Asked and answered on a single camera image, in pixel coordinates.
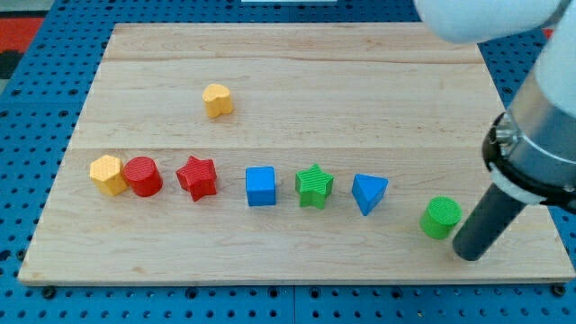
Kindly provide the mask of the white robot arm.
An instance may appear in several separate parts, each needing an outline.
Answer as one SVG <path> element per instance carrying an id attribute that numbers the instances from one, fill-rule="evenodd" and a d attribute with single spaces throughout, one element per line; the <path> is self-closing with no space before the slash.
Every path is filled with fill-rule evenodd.
<path id="1" fill-rule="evenodd" d="M 488 198 L 575 209 L 575 3 L 418 0 L 419 18 L 439 38 L 481 43 L 552 27 L 508 109 L 483 144 Z"/>

